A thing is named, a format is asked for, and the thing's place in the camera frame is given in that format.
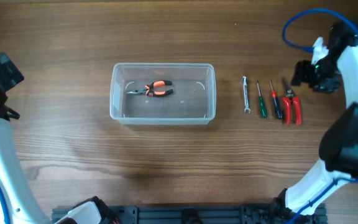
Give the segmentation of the red handled cutting pliers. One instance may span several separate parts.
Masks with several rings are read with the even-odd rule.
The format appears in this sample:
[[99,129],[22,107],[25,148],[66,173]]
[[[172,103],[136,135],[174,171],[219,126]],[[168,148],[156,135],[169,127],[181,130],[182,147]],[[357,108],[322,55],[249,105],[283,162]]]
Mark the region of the red handled cutting pliers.
[[282,97],[283,104],[285,106],[285,122],[291,123],[291,112],[295,110],[295,124],[300,125],[302,123],[302,113],[300,99],[291,88],[288,80],[283,78],[283,85],[285,87],[285,95]]

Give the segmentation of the clear plastic container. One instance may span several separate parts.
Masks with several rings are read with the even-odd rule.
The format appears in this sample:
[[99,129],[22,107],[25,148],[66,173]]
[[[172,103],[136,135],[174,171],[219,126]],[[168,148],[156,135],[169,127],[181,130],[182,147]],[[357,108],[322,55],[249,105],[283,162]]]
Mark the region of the clear plastic container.
[[127,125],[204,125],[216,116],[209,63],[117,63],[110,115]]

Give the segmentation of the orange black needle-nose pliers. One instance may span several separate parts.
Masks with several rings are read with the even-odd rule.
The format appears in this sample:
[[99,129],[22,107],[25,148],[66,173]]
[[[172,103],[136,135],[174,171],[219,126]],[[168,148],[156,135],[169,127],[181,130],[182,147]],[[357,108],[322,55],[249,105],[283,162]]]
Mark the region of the orange black needle-nose pliers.
[[155,91],[155,88],[161,86],[172,86],[172,82],[168,80],[160,80],[152,82],[143,88],[126,92],[127,95],[145,95],[149,97],[163,97],[173,94],[173,89],[164,90],[164,91]]

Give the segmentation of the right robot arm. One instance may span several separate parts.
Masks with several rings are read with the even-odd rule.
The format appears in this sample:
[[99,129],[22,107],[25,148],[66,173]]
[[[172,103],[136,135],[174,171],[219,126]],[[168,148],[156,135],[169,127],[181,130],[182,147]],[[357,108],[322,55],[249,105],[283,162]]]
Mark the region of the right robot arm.
[[313,58],[299,61],[290,82],[285,81],[285,121],[295,111],[301,124],[300,100],[292,86],[307,83],[316,92],[334,93],[340,86],[346,95],[346,110],[324,134],[319,158],[295,185],[283,189],[270,204],[271,223],[320,223],[318,207],[336,190],[358,184],[358,31],[354,24],[336,22],[329,40],[318,38]]

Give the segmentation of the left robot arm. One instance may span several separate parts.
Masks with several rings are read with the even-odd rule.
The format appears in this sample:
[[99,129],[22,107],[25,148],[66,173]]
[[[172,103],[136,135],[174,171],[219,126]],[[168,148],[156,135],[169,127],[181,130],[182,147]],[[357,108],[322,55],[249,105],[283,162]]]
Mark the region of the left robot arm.
[[24,80],[6,53],[0,53],[0,223],[51,223],[36,201],[17,158],[12,119],[20,115],[6,106],[7,91]]

